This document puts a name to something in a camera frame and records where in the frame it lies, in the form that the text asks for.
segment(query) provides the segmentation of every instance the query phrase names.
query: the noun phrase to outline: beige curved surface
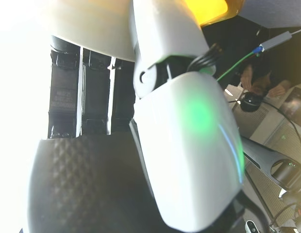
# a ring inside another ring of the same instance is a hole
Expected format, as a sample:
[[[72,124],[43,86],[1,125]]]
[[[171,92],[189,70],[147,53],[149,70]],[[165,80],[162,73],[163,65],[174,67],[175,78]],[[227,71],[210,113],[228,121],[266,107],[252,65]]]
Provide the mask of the beige curved surface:
[[[50,0],[43,14],[52,35],[105,55],[134,61],[130,0]]]

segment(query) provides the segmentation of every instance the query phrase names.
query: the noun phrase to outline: yellow object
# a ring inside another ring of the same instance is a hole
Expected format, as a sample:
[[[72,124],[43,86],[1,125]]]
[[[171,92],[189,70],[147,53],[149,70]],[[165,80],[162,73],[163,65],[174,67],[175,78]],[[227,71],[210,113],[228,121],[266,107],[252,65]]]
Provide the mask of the yellow object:
[[[236,16],[244,0],[185,0],[201,26]]]

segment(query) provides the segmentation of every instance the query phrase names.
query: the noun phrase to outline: green cable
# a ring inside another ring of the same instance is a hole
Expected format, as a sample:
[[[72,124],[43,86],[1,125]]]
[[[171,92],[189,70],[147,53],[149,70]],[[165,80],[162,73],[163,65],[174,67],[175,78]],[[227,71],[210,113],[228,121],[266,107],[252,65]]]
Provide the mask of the green cable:
[[[237,61],[229,70],[227,70],[225,73],[223,73],[218,79],[217,81],[220,81],[226,74],[228,74],[230,71],[232,71],[237,65],[239,65],[241,62],[243,62],[245,59],[247,59],[248,57],[250,57],[251,55],[253,55],[254,52],[250,52],[249,54],[245,55],[243,58],[241,58],[239,61]]]

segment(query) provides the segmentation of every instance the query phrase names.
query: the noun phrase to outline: white cable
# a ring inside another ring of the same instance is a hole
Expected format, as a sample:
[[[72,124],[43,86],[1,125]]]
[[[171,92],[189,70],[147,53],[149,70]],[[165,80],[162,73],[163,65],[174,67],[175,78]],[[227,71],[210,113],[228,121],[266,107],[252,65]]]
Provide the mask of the white cable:
[[[293,33],[291,33],[291,35],[294,35],[294,34],[300,33],[300,32],[301,32],[301,29],[299,29],[299,30],[297,30],[297,31],[295,31],[295,32],[293,32]]]

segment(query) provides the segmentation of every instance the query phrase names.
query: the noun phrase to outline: camera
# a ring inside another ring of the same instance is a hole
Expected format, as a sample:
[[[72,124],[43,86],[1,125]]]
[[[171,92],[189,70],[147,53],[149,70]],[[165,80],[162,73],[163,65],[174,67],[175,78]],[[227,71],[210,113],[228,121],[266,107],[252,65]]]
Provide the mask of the camera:
[[[247,233],[259,233],[255,223],[251,220],[248,220],[246,222],[246,226],[245,226],[246,232]]]

